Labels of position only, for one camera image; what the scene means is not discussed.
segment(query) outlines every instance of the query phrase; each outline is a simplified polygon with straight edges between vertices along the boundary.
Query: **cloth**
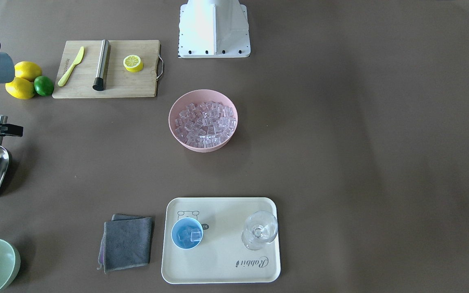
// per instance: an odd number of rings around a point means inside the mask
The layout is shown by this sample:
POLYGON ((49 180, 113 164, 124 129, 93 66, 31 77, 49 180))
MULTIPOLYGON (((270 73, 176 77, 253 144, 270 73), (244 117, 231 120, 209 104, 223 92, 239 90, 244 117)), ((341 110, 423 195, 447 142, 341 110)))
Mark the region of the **cloth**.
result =
POLYGON ((121 214, 104 223, 98 259, 104 273, 149 263, 152 223, 151 217, 121 214))

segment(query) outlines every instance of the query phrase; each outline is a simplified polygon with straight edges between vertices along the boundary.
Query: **butter knife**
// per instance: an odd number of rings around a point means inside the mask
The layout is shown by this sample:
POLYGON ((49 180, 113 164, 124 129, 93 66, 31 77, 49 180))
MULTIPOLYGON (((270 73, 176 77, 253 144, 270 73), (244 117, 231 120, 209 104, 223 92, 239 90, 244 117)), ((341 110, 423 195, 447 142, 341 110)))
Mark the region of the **butter knife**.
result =
POLYGON ((57 85, 62 87, 63 85, 66 84, 66 82, 68 81, 68 78, 70 78, 70 74, 73 71, 73 69, 76 67, 76 65, 78 65, 82 61, 82 56, 84 56, 84 47, 83 46, 79 49, 79 52, 77 53, 77 56, 73 60, 72 65, 70 65, 70 67, 65 72, 65 74, 63 74, 63 76, 61 77, 61 79, 59 80, 57 85))

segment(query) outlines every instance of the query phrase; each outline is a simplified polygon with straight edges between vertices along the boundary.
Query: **lime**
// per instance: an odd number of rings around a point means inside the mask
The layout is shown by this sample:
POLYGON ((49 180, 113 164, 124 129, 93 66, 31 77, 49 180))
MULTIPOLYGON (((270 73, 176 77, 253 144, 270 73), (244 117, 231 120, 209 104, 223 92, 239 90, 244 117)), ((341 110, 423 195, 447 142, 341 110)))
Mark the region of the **lime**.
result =
POLYGON ((44 75, 37 76, 34 79, 34 89, 39 95, 51 95, 54 92, 54 83, 44 75))
POLYGON ((137 55, 129 55, 124 58, 123 65, 129 72, 139 72, 144 67, 144 63, 137 55))
POLYGON ((21 61, 14 65, 15 77, 24 78, 28 81, 34 81, 37 76, 43 74, 41 67, 34 62, 21 61))
POLYGON ((35 95, 34 84, 20 77, 13 78, 13 81, 5 84, 5 89, 14 98, 27 100, 35 95))

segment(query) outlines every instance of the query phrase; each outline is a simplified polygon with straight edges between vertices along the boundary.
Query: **empty glass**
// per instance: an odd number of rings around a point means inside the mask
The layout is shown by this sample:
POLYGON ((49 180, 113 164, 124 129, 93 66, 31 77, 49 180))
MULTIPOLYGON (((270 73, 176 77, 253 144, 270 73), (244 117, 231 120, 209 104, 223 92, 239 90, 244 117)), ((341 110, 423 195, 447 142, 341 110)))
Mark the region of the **empty glass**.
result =
POLYGON ((242 232, 242 242, 247 249, 260 250, 271 243, 278 234, 278 220, 268 211, 258 211, 250 215, 242 232))

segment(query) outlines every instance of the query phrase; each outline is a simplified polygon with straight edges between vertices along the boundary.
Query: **blue cup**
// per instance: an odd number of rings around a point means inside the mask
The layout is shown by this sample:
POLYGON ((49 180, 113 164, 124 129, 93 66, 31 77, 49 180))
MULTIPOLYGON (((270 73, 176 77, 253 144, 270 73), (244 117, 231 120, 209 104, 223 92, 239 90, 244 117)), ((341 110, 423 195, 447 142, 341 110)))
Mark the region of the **blue cup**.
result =
POLYGON ((204 235, 204 229, 199 221, 185 217, 179 219, 171 229, 173 243, 182 249, 191 249, 197 246, 204 235))

